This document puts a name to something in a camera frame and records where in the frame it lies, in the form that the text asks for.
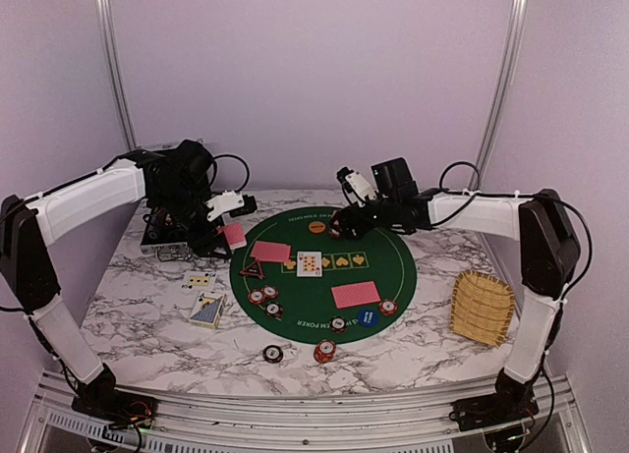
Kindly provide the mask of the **black hundred chip stack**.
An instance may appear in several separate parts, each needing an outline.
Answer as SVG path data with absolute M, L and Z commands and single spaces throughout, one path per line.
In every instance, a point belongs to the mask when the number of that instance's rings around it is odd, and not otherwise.
M 263 359 L 270 364 L 278 364 L 283 360 L 283 350 L 277 345 L 268 345 L 262 350 Z

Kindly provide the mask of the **red playing card deck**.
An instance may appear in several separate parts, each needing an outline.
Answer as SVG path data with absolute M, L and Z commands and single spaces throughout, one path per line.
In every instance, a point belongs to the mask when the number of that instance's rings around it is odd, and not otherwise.
M 246 233 L 241 223 L 229 223 L 222 226 L 220 230 L 221 233 L 225 235 L 227 244 L 232 251 L 243 248 L 247 245 Z

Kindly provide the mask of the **triangular all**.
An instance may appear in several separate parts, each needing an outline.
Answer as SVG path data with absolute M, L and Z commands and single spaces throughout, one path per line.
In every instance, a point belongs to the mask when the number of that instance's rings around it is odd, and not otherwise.
M 253 262 L 251 262 L 240 271 L 240 275 L 245 278 L 255 278 L 258 280 L 263 280 L 264 271 L 262 268 L 262 263 L 259 260 L 255 259 Z

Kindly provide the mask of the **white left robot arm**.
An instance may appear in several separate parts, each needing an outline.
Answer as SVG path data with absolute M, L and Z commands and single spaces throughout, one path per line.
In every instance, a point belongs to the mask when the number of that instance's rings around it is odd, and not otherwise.
M 62 296 L 53 247 L 110 211 L 145 201 L 182 228 L 189 249 L 210 255 L 225 238 L 225 213 L 244 199 L 216 194 L 207 180 L 214 158 L 199 142 L 185 140 L 166 153 L 136 149 L 105 166 L 28 198 L 11 195 L 1 204 L 1 274 L 45 350 L 74 376 L 82 408 L 105 419 L 143 404 L 117 388 L 112 369 L 83 336 Z

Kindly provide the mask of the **blue small blind button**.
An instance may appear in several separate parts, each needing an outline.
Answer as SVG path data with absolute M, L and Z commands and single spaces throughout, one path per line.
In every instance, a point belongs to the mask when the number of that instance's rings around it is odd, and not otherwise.
M 357 320 L 363 327 L 375 327 L 379 322 L 379 315 L 374 310 L 361 310 L 358 312 Z

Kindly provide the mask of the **red five chip stack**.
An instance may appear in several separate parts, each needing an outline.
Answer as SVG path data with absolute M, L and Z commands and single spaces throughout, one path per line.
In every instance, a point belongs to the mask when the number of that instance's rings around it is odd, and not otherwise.
M 336 344 L 331 340 L 321 340 L 314 349 L 314 359 L 325 364 L 333 360 L 336 352 Z

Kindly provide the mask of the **dealt card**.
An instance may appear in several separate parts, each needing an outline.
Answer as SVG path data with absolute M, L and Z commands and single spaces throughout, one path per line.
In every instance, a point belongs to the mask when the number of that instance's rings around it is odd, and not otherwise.
M 331 292 L 338 309 L 348 309 L 381 301 L 373 281 L 333 287 Z
M 283 243 L 256 241 L 250 256 L 261 262 L 284 263 L 290 260 L 291 246 Z

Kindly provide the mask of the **orange big blind button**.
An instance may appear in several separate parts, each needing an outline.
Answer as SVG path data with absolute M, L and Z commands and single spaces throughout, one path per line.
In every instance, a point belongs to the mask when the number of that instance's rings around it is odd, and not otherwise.
M 308 229 L 311 233 L 321 234 L 326 230 L 326 224 L 322 221 L 312 221 L 309 223 Z

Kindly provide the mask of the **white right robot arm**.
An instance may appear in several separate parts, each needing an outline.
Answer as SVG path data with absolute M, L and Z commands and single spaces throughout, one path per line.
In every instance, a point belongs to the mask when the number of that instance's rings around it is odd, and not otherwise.
M 450 418 L 461 429 L 523 419 L 533 385 L 559 330 L 566 294 L 581 279 L 581 245 L 569 218 L 575 209 L 552 189 L 534 194 L 419 190 L 399 157 L 372 167 L 374 180 L 341 168 L 336 179 L 348 204 L 332 214 L 335 238 L 359 240 L 373 229 L 400 235 L 438 227 L 510 238 L 520 246 L 524 303 L 515 342 L 493 393 L 453 403 Z

